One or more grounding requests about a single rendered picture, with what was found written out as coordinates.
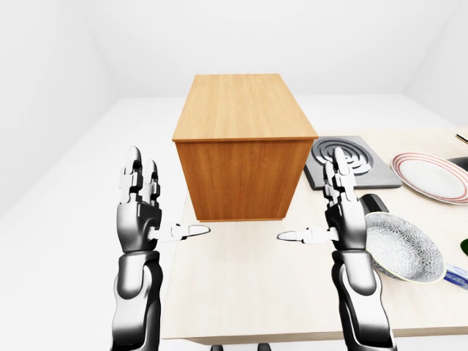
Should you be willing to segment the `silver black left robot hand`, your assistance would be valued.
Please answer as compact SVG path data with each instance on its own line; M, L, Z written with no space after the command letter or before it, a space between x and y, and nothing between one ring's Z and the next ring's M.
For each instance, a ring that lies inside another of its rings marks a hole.
M152 251L158 242L182 241L211 229L201 224L162 225L160 185L154 160L143 165L140 150L131 146L119 181L121 199L117 207L117 233L123 252Z

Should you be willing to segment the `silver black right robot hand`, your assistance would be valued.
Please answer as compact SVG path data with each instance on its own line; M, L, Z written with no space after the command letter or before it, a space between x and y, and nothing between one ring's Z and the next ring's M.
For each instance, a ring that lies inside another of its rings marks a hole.
M328 201L325 218L328 229L307 228L277 235L281 241L318 244L333 241L338 250L366 248L366 220L364 209L354 193L355 176L340 147L333 150L331 161L323 168L323 196Z

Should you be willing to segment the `grey patterned bowl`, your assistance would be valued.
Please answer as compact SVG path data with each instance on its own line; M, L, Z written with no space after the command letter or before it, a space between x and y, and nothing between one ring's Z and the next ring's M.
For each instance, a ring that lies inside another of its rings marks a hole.
M377 270L416 284L432 284L446 274L437 245L414 224L386 212L366 215L366 250Z

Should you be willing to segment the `wooden cabinet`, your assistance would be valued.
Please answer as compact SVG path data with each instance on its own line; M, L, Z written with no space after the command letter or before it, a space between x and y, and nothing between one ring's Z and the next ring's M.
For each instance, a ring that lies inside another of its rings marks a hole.
M197 219L283 219L316 139L279 74L195 76L173 141Z

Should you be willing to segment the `flat dark stove plate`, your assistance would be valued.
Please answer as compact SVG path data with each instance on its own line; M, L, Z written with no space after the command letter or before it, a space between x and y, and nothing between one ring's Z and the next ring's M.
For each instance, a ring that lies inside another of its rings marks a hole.
M319 137L313 142L304 172L313 190L324 187L323 168L332 162L333 150L340 147L354 173L356 189L394 189L401 180L360 136Z

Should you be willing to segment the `white plate with red rings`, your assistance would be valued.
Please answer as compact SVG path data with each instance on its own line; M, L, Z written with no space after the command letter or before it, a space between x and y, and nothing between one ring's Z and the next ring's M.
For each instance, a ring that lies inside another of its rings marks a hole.
M391 168L410 188L432 199L468 205L468 172L438 156L406 152L396 155Z

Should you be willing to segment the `blue white printed box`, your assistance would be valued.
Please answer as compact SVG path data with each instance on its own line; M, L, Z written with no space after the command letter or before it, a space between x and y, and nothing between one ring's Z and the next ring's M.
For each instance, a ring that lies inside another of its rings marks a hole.
M463 268L448 263L444 280L468 290L468 271Z

